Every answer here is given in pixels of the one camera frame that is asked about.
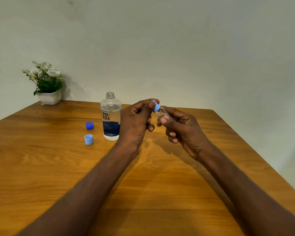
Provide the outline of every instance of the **white square pot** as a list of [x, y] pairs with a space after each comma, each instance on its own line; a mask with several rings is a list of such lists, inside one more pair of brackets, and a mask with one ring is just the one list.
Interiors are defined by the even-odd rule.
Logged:
[[55, 91], [53, 93], [37, 93], [37, 96], [42, 104], [55, 105], [61, 100], [61, 92]]

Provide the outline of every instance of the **small travel bottle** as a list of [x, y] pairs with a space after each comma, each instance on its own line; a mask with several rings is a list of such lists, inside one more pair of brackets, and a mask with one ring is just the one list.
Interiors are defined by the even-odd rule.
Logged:
[[106, 93], [106, 98], [101, 101], [104, 138], [116, 141], [119, 138], [121, 101], [115, 98], [113, 92]]
[[155, 114], [157, 115], [157, 118], [163, 118], [163, 117], [168, 117], [169, 119], [173, 119], [166, 111], [165, 111], [165, 109], [164, 108], [162, 108], [161, 106], [159, 106], [158, 104], [157, 104], [157, 102], [155, 102], [154, 100], [153, 100], [153, 102], [154, 103], [156, 103], [156, 106], [155, 106], [155, 108], [154, 108], [154, 111], [153, 112], [155, 112]]

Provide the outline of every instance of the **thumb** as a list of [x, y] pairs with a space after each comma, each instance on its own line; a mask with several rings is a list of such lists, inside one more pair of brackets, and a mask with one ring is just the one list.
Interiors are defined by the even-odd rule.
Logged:
[[142, 107], [142, 110], [139, 114], [142, 115], [145, 119], [147, 119], [153, 112], [155, 105], [156, 104], [153, 101], [149, 102], [148, 104]]
[[187, 131], [187, 126], [185, 124], [178, 123], [177, 121], [175, 121], [173, 119], [161, 118], [161, 119], [159, 119], [159, 121], [164, 127], [168, 128], [174, 132], [177, 132], [180, 135], [184, 135], [184, 133], [186, 133], [186, 131]]

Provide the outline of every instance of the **fingernail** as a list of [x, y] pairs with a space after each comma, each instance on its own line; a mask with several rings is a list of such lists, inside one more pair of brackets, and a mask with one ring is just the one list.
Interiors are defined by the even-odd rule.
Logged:
[[161, 122], [162, 125], [164, 125], [167, 120], [165, 118], [161, 118], [159, 121]]

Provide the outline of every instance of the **wood grain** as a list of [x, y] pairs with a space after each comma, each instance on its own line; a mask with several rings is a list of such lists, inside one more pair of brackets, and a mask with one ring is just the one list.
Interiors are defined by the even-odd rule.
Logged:
[[[295, 190], [214, 111], [194, 114], [208, 138], [295, 214]], [[85, 129], [93, 121], [94, 129]], [[84, 135], [93, 134], [86, 146]], [[12, 235], [71, 189], [115, 142], [103, 138], [99, 103], [35, 103], [0, 120], [0, 235]], [[146, 133], [90, 235], [248, 235], [211, 175], [165, 129]]]

